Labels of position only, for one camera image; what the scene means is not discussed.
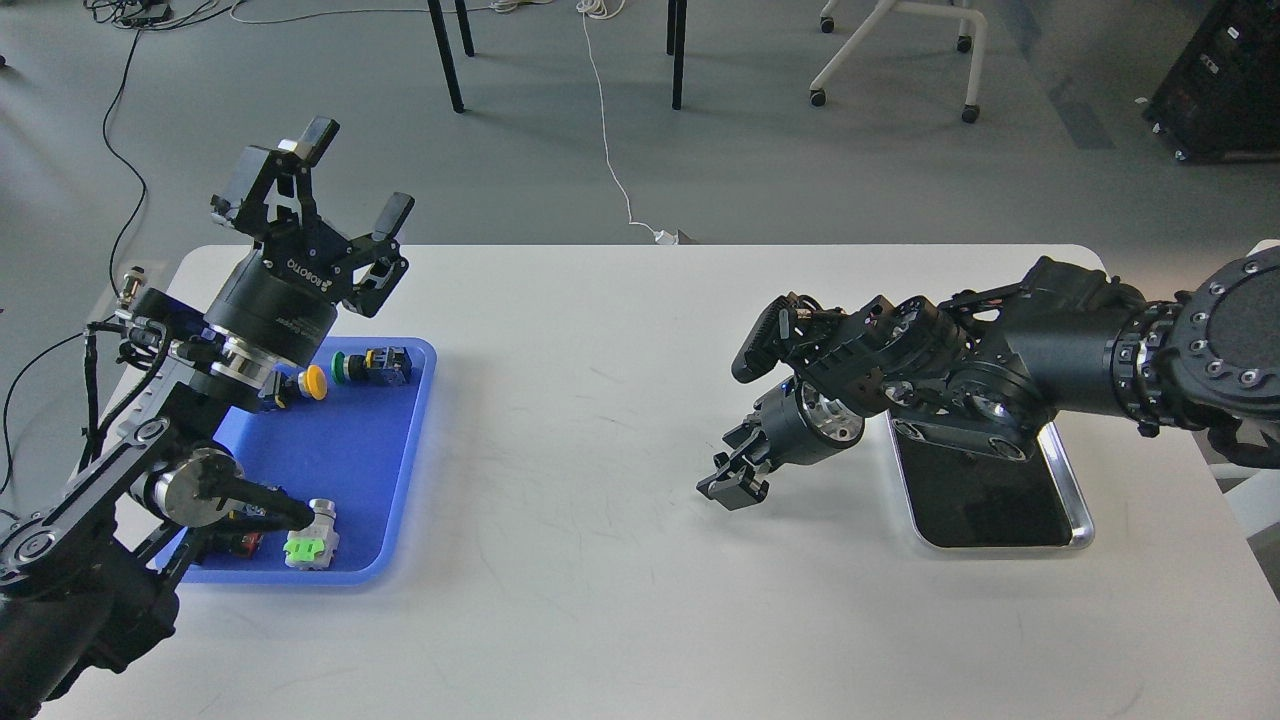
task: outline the light green component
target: light green component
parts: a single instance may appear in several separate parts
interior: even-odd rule
[[[314,562],[324,552],[324,538],[293,538],[284,543],[285,562]]]

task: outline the mounting screw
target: mounting screw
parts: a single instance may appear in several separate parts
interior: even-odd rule
[[[1016,445],[1009,442],[1005,438],[988,438],[987,445],[991,446],[997,454],[1009,460],[1027,460],[1027,454],[1023,452]]]
[[[22,543],[22,547],[18,548],[18,560],[29,562],[49,552],[50,547],[54,547],[54,533],[40,533]]]
[[[895,419],[893,429],[911,439],[918,439],[918,441],[924,439],[924,433],[920,432],[920,428],[916,428],[915,425],[908,423],[906,420]]]
[[[142,423],[142,425],[133,432],[133,437],[138,442],[147,442],[160,437],[160,434],[166,429],[169,429],[169,420],[165,420],[164,418],[152,418],[146,423]]]

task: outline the blue tray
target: blue tray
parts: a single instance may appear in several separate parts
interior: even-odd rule
[[[413,365],[408,384],[337,384],[329,377],[335,351],[364,355],[379,346],[407,348]],[[390,561],[422,434],[435,348],[407,337],[330,337],[314,363],[329,377],[325,400],[274,413],[233,409],[214,439],[232,451],[250,480],[280,486],[302,501],[328,497],[337,503],[339,543],[333,564],[326,570],[288,568],[285,533],[278,532],[262,538],[252,559],[211,553],[204,565],[192,565],[183,582],[356,585]],[[174,544],[160,553],[159,565]]]

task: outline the chair leg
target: chair leg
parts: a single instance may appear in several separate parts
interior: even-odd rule
[[[822,28],[822,32],[831,32],[836,29],[836,20],[832,17],[836,12],[836,5],[840,5],[840,0],[827,0],[822,12],[818,13],[818,27]]]
[[[453,68],[453,50],[449,49],[449,35],[444,32],[444,10],[440,9],[440,0],[426,0],[426,9],[431,13],[431,29],[435,31],[435,45],[440,50],[440,65],[444,67],[444,82],[449,86],[449,101],[453,111],[461,113],[462,91],[458,90],[458,72]]]
[[[458,14],[458,29],[462,31],[462,51],[467,58],[476,56],[475,45],[471,44],[471,19],[467,18],[467,0],[453,0],[453,9]]]
[[[667,0],[667,54],[676,54],[676,0]]]
[[[973,6],[973,0],[951,0],[955,5],[959,1],[960,8],[968,10]],[[960,18],[960,31],[956,33],[956,53],[968,53],[973,50],[973,20],[969,18]]]
[[[675,0],[676,3],[676,69],[671,81],[671,109],[678,110],[685,92],[685,15],[689,9],[689,0]]]
[[[961,5],[968,5],[961,0]],[[965,92],[964,113],[961,118],[966,123],[978,119],[978,88],[982,85],[982,61],[987,56],[987,18],[968,6],[931,5],[927,3],[911,3],[902,0],[896,8],[900,13],[914,15],[931,15],[936,18],[959,18],[968,20],[973,28],[973,59],[969,60],[969,90]]]
[[[822,72],[818,73],[818,77],[813,78],[813,82],[809,83],[809,92],[820,91],[822,86],[826,85],[827,81],[831,79],[831,76],[840,69],[840,65],[845,63],[849,54],[852,53],[854,49],[856,49],[873,29],[876,29],[876,26],[878,26],[879,22],[884,19],[884,15],[890,14],[890,12],[893,10],[893,6],[900,1],[901,0],[878,0],[876,3],[876,8],[872,9],[872,14],[867,15],[863,24],[858,26],[854,35],[849,36],[849,40],[845,41],[840,50],[836,51],[836,55],[831,59],[831,61],[827,63],[827,67],[823,68]]]

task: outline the robotiq logo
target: robotiq logo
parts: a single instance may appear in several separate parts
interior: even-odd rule
[[[319,287],[320,292],[329,292],[329,286],[333,284],[333,281],[321,279],[320,275],[312,273],[311,270],[303,268],[302,265],[298,265],[297,261],[293,260],[293,258],[289,258],[289,261],[285,264],[289,266],[291,270],[297,273],[300,278]]]

